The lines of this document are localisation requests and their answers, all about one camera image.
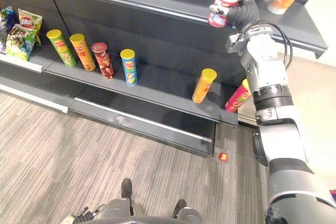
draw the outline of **shelf edge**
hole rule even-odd
[[[178,132],[178,133],[181,133],[181,134],[184,134],[184,135],[188,135],[188,136],[197,138],[199,140],[207,141],[207,142],[210,142],[210,143],[212,142],[212,140],[210,138],[202,137],[200,135],[196,135],[196,134],[193,134],[193,133],[190,133],[190,132],[187,132],[187,131],[183,131],[183,130],[180,130],[180,129],[177,129],[177,128],[174,128],[174,127],[162,124],[162,123],[154,122],[152,120],[148,120],[148,119],[136,116],[136,115],[132,115],[132,114],[128,114],[128,113],[125,113],[125,112],[122,112],[122,111],[114,110],[112,108],[109,108],[109,107],[106,107],[106,106],[103,106],[103,105],[100,105],[100,104],[97,104],[97,103],[94,103],[94,102],[91,102],[91,101],[87,101],[87,100],[84,100],[84,99],[79,98],[79,97],[75,97],[75,101],[86,103],[88,105],[91,105],[91,106],[94,106],[94,107],[97,107],[97,108],[100,108],[100,109],[103,109],[103,110],[107,110],[107,111],[110,111],[110,112],[113,112],[113,113],[116,113],[116,114],[120,114],[120,115],[123,115],[123,116],[127,116],[129,118],[136,119],[136,120],[139,120],[139,121],[144,122],[144,123],[148,123],[148,124],[152,124],[152,125],[155,125],[155,126],[158,126],[158,127],[162,127],[162,128],[167,129],[167,130],[171,130],[171,131],[175,131],[175,132]]]
[[[29,70],[32,70],[34,72],[42,73],[42,66],[41,65],[31,63],[29,61],[24,61],[24,60],[21,60],[19,58],[14,57],[14,56],[0,54],[0,61],[3,61],[5,63],[9,63],[11,65],[15,65],[15,66],[18,66],[18,67],[21,67],[21,68],[29,69]]]
[[[32,94],[28,94],[26,92],[22,92],[22,91],[17,90],[17,89],[13,89],[13,88],[5,86],[3,84],[0,84],[0,90],[3,90],[3,91],[6,91],[8,93],[12,93],[12,94],[18,95],[19,97],[26,98],[26,99],[31,100],[33,102],[38,102],[38,103],[43,104],[45,106],[48,106],[48,107],[60,110],[63,113],[68,113],[68,109],[69,108],[66,107],[66,106],[60,105],[58,103],[51,102],[49,100],[43,99],[41,97],[37,97],[37,96],[32,95]]]

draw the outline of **product label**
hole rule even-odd
[[[207,85],[205,86],[205,89],[203,90],[203,92],[204,92],[204,93],[207,93],[207,92],[209,91],[210,87],[211,87],[211,83],[207,84]]]
[[[74,47],[76,51],[83,51],[82,47]]]
[[[23,27],[26,27],[26,28],[30,28],[32,29],[34,27],[34,22],[31,18],[29,17],[22,17],[20,19],[20,24],[23,26]]]
[[[229,112],[236,112],[238,108],[251,96],[249,92],[244,92],[240,94],[240,97],[237,98],[237,101],[233,102],[230,105],[228,102],[225,104],[225,109]]]
[[[134,62],[133,61],[126,61],[125,68],[129,70],[134,70]]]
[[[134,61],[124,62],[124,72],[126,77],[126,82],[133,84],[136,81],[136,69]]]
[[[94,53],[97,62],[99,64],[100,71],[105,79],[112,79],[114,77],[114,71],[109,54],[104,51],[101,53]]]

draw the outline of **yellow pringles can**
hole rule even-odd
[[[211,84],[216,79],[217,73],[211,68],[205,68],[202,71],[201,77],[198,80],[196,89],[193,94],[193,101],[196,103],[203,102],[206,94],[208,93]]]
[[[96,64],[93,61],[92,55],[85,42],[85,37],[83,34],[74,34],[70,36],[70,41],[74,46],[76,53],[82,62],[85,70],[93,71],[96,69]]]

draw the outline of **snack bag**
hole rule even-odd
[[[36,30],[15,24],[8,34],[6,54],[28,60],[35,44]]]
[[[11,6],[0,11],[0,52],[6,52],[6,40],[8,32],[15,24],[15,13]]]
[[[0,11],[0,22],[6,22],[8,31],[15,25],[15,12],[11,5]]]
[[[43,17],[34,13],[27,12],[26,10],[18,9],[20,25],[23,27],[36,30],[36,40],[41,45],[41,40],[38,33],[41,29]]]

